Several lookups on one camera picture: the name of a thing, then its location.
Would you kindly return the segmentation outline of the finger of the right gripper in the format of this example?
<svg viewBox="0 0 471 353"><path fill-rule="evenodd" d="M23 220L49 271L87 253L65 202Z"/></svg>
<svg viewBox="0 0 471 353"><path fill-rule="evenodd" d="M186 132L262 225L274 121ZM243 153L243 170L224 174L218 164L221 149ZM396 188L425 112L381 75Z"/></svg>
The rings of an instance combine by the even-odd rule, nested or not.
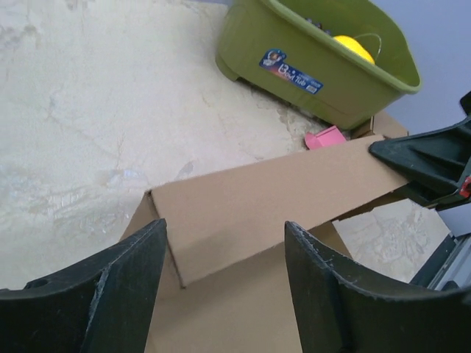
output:
<svg viewBox="0 0 471 353"><path fill-rule="evenodd" d="M470 118L431 132L374 142L369 153L405 177L399 193L423 207L470 203Z"/></svg>

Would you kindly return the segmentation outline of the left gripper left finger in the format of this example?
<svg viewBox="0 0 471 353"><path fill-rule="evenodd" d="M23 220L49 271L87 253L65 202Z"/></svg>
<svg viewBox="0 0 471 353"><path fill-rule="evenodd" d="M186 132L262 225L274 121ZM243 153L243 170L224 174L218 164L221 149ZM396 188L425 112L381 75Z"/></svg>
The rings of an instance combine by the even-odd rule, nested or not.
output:
<svg viewBox="0 0 471 353"><path fill-rule="evenodd" d="M154 220L22 290L1 290L2 352L143 352L167 247Z"/></svg>

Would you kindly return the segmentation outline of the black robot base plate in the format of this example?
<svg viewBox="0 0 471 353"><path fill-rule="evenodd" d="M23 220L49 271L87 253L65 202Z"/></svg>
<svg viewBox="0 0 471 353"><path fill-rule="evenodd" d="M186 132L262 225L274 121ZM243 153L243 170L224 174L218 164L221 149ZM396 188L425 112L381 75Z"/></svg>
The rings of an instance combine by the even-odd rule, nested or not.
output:
<svg viewBox="0 0 471 353"><path fill-rule="evenodd" d="M410 284L438 291L469 287L470 234L447 235Z"/></svg>

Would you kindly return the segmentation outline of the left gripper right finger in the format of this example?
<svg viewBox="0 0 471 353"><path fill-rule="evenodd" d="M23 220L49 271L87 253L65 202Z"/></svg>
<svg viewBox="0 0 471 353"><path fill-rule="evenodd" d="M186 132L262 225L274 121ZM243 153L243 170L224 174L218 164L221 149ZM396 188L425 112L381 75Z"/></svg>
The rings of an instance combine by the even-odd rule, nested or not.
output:
<svg viewBox="0 0 471 353"><path fill-rule="evenodd" d="M285 223L303 352L469 352L470 289L431 290L375 272Z"/></svg>

